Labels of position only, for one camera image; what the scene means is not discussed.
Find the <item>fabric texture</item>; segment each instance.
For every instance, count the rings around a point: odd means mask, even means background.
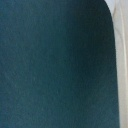
[[[119,128],[103,0],[1,0],[0,17],[0,128]]]

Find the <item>dark teal fabric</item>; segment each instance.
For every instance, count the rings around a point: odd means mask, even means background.
[[[0,128],[119,128],[104,0],[0,0]]]

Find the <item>teal surface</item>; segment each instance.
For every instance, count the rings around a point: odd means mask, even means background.
[[[119,128],[116,74],[104,0],[0,0],[0,128]]]

